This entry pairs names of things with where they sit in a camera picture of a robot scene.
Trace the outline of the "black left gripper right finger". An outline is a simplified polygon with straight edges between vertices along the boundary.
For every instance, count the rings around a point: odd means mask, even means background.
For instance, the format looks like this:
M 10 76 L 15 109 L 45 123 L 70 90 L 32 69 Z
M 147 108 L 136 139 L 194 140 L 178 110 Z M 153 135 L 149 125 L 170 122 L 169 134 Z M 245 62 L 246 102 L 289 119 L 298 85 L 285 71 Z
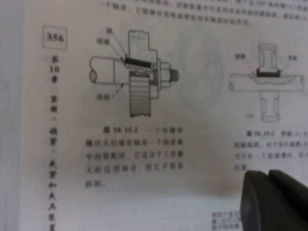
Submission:
M 288 217 L 293 217 L 304 231 L 308 230 L 308 187 L 282 170 L 269 171 L 269 179 L 289 208 Z

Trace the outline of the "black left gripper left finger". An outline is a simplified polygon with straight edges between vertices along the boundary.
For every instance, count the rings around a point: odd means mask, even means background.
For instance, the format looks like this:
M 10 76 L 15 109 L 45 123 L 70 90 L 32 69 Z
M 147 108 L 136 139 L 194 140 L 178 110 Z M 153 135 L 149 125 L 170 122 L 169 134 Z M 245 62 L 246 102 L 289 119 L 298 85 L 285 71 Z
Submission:
M 296 219 L 267 174 L 244 175 L 240 215 L 244 231 L 295 231 Z

